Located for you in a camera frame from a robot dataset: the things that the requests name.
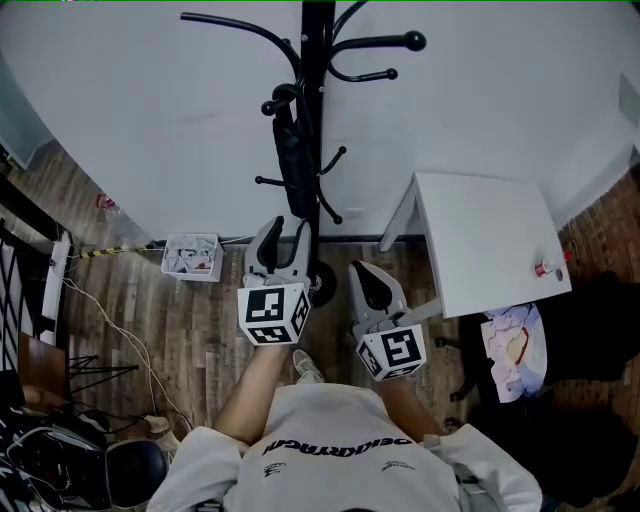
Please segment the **black and yellow tape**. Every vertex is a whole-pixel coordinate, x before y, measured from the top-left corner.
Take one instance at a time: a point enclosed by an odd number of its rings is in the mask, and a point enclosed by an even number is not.
[[[134,246],[134,247],[128,247],[126,245],[121,245],[119,247],[110,247],[108,249],[100,249],[99,251],[91,251],[91,252],[83,252],[80,253],[80,258],[82,259],[89,259],[89,258],[95,258],[96,256],[113,256],[114,254],[120,254],[123,252],[145,252],[145,251],[150,251],[150,250],[162,250],[162,247],[158,247],[155,244],[149,244],[149,245],[138,245],[138,246]]]

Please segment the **shoe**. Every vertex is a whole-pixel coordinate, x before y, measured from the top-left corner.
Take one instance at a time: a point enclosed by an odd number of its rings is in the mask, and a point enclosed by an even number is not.
[[[313,359],[311,359],[311,356],[304,350],[300,350],[298,348],[293,352],[293,366],[295,367],[300,377],[304,377],[307,372],[312,372],[317,381],[325,381],[322,373],[320,372],[320,370],[318,370],[318,367],[313,362]]]

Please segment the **white sneaker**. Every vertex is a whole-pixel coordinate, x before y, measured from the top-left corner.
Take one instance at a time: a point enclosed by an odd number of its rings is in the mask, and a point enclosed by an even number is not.
[[[313,359],[304,350],[298,348],[293,352],[293,366],[300,375],[298,382],[325,382]]]

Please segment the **white box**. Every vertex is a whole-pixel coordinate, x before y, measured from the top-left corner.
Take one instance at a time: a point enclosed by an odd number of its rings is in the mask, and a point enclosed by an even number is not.
[[[238,289],[238,323],[256,346],[298,343],[310,310],[302,283]]]
[[[356,353],[376,381],[409,375],[427,362],[419,325],[364,334]]]
[[[180,249],[179,256],[175,255],[174,251]],[[185,261],[189,261],[192,257],[192,251],[201,252],[208,255],[207,263],[210,263],[209,268],[205,269],[185,269],[185,271],[174,271],[173,268],[176,265],[180,265]],[[220,271],[222,270],[222,258],[224,251],[218,235],[213,234],[184,234],[184,235],[171,235],[167,239],[167,245],[165,246],[162,256],[162,266],[160,269],[163,274],[169,274],[176,279],[185,281],[209,281],[217,283],[220,281]]]

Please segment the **black cloth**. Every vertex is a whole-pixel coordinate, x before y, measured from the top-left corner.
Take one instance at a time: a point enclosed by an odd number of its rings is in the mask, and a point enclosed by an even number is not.
[[[545,383],[615,381],[640,352],[640,284],[605,272],[586,288],[536,302],[547,339]]]
[[[552,401],[547,393],[483,404],[469,422],[528,469],[545,495],[581,508],[622,484],[638,438],[609,410],[561,410]]]
[[[545,384],[567,379],[615,381],[640,353],[640,284],[620,283],[605,272],[586,288],[535,302],[547,344]],[[465,391],[478,385],[483,403],[497,404],[480,325],[482,314],[460,319]]]

